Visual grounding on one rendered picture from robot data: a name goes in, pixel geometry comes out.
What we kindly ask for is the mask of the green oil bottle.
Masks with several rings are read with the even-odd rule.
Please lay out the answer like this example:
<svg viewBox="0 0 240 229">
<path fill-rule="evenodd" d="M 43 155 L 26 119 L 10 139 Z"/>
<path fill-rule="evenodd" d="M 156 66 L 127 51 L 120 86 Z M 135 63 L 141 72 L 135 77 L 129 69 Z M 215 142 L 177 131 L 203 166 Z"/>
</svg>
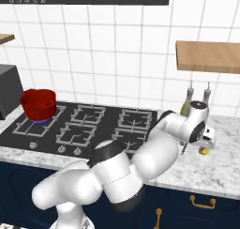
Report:
<svg viewBox="0 0 240 229">
<path fill-rule="evenodd" d="M 192 96 L 193 96 L 194 88 L 190 86 L 187 89 L 187 97 L 186 100 L 181 108 L 180 115 L 183 116 L 188 116 L 189 115 L 189 110 L 190 110 L 190 103 L 192 101 Z"/>
</svg>

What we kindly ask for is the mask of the navy cupboard door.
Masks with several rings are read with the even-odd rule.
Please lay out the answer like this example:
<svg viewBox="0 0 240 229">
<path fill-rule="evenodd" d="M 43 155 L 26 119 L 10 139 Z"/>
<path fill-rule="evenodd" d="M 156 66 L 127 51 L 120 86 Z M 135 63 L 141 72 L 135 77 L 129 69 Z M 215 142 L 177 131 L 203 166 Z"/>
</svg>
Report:
<svg viewBox="0 0 240 229">
<path fill-rule="evenodd" d="M 0 223 L 49 229 L 57 219 L 56 209 L 38 209 L 32 189 L 52 174 L 54 170 L 0 162 Z"/>
</svg>

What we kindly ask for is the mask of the dark grey countertop appliance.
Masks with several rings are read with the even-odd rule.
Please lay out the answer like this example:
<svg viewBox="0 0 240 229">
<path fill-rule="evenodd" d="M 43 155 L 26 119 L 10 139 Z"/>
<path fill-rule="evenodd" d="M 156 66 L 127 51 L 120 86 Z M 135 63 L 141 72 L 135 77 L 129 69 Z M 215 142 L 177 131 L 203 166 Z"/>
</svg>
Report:
<svg viewBox="0 0 240 229">
<path fill-rule="evenodd" d="M 0 120 L 20 105 L 23 86 L 15 65 L 0 64 Z"/>
</svg>

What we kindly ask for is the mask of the large wooden wall shelf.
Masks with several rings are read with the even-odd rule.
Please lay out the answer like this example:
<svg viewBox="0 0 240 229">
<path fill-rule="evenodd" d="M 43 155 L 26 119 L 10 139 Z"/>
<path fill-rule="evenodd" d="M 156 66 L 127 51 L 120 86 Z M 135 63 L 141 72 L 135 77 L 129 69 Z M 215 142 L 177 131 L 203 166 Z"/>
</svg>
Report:
<svg viewBox="0 0 240 229">
<path fill-rule="evenodd" d="M 240 43 L 175 42 L 178 70 L 240 74 Z"/>
</svg>

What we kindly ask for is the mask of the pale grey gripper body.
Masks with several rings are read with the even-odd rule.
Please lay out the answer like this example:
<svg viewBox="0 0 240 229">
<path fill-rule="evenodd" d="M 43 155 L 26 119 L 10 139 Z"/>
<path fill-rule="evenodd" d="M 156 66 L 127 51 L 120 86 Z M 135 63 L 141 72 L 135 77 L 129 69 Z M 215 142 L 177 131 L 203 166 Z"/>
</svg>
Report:
<svg viewBox="0 0 240 229">
<path fill-rule="evenodd" d="M 216 137 L 203 136 L 199 141 L 199 146 L 214 149 L 216 146 Z"/>
</svg>

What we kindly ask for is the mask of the red pot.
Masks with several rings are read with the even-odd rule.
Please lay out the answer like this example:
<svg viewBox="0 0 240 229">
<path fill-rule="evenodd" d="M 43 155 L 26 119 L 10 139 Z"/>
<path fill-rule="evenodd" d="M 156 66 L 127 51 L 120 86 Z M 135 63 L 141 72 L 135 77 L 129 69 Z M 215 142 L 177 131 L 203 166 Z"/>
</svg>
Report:
<svg viewBox="0 0 240 229">
<path fill-rule="evenodd" d="M 29 119 L 45 120 L 56 113 L 56 94 L 50 89 L 28 89 L 22 92 L 20 104 Z"/>
</svg>

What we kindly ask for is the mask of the black gas hob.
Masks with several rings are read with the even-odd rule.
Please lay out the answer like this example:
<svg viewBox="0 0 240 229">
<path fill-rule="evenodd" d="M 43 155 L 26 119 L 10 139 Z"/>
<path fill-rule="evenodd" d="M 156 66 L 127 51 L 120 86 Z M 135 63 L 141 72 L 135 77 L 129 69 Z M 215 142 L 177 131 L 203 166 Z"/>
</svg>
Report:
<svg viewBox="0 0 240 229">
<path fill-rule="evenodd" d="M 58 101 L 56 113 L 42 124 L 21 114 L 0 133 L 0 146 L 89 159 L 99 143 L 115 140 L 132 156 L 157 122 L 156 111 Z M 37 148 L 30 148 L 37 142 Z M 59 153 L 64 145 L 66 151 Z M 79 147 L 82 154 L 74 155 Z"/>
</svg>

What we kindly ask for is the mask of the small wooden wall shelf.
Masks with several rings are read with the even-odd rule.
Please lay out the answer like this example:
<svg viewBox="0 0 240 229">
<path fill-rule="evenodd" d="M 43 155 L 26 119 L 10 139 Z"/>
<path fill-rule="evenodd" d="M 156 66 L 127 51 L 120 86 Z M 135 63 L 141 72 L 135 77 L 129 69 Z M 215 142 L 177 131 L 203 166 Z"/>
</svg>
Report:
<svg viewBox="0 0 240 229">
<path fill-rule="evenodd" d="M 15 36 L 12 34 L 0 34 L 0 45 L 12 41 Z"/>
</svg>

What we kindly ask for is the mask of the navy drawer front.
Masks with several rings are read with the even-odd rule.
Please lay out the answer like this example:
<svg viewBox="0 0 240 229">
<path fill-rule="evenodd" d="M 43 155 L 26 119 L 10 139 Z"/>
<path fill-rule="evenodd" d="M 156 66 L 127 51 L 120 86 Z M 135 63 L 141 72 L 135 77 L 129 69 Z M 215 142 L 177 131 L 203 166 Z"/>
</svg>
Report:
<svg viewBox="0 0 240 229">
<path fill-rule="evenodd" d="M 141 226 L 154 229 L 240 229 L 240 201 L 194 192 L 147 187 Z"/>
</svg>

